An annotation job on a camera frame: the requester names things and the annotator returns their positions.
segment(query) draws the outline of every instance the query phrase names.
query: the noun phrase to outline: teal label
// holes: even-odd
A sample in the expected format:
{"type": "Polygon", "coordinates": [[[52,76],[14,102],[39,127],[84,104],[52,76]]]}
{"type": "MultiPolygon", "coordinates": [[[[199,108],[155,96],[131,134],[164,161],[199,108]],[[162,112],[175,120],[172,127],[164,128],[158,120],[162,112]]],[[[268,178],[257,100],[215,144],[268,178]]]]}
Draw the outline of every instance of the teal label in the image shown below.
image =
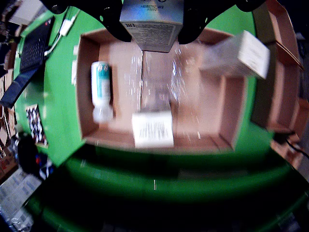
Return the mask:
{"type": "Polygon", "coordinates": [[[103,86],[102,82],[106,83],[110,79],[110,68],[106,64],[99,64],[97,67],[97,89],[98,89],[98,97],[102,98],[103,94],[103,86]]]}

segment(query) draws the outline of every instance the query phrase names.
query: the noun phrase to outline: white box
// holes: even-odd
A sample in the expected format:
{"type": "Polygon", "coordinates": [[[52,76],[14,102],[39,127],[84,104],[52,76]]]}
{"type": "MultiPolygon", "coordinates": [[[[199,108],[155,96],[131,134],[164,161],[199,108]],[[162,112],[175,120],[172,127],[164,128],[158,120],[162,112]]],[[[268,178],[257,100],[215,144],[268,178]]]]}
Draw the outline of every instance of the white box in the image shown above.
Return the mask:
{"type": "Polygon", "coordinates": [[[211,46],[202,58],[200,70],[226,77],[258,75],[266,79],[269,49],[247,31],[211,46]]]}
{"type": "Polygon", "coordinates": [[[120,22],[141,50],[169,52],[183,27],[183,0],[124,0],[120,22]]]}

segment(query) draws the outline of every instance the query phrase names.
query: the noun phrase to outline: white bottle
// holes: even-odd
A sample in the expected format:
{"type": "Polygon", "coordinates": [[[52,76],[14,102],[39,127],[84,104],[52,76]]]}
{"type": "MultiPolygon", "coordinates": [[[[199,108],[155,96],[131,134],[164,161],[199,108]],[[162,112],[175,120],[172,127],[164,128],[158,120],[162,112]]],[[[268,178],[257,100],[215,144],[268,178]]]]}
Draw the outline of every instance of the white bottle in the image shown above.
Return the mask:
{"type": "Polygon", "coordinates": [[[110,106],[110,67],[107,62],[97,61],[91,65],[91,89],[93,120],[97,123],[109,121],[113,118],[110,106]]]}

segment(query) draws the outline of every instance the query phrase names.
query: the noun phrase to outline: silver box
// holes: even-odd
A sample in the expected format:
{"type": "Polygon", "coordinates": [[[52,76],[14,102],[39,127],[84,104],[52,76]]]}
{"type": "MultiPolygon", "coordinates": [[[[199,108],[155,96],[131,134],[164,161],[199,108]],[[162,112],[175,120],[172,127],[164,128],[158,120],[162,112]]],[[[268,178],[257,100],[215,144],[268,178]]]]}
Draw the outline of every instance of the silver box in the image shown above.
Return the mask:
{"type": "Polygon", "coordinates": [[[124,0],[120,22],[141,50],[169,52],[183,27],[183,0],[124,0]]]}

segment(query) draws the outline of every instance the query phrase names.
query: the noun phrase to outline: keyboard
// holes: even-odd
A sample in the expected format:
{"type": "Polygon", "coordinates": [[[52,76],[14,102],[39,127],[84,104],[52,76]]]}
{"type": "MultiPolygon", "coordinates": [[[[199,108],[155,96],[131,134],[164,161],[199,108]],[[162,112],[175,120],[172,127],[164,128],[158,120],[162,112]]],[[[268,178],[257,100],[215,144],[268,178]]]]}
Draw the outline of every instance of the keyboard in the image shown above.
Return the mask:
{"type": "Polygon", "coordinates": [[[36,67],[42,64],[44,59],[45,43],[43,38],[39,38],[31,46],[27,46],[22,53],[20,70],[36,67]]]}
{"type": "Polygon", "coordinates": [[[30,32],[26,38],[20,58],[20,72],[38,68],[44,62],[44,51],[48,47],[48,39],[54,17],[49,18],[30,32]]]}

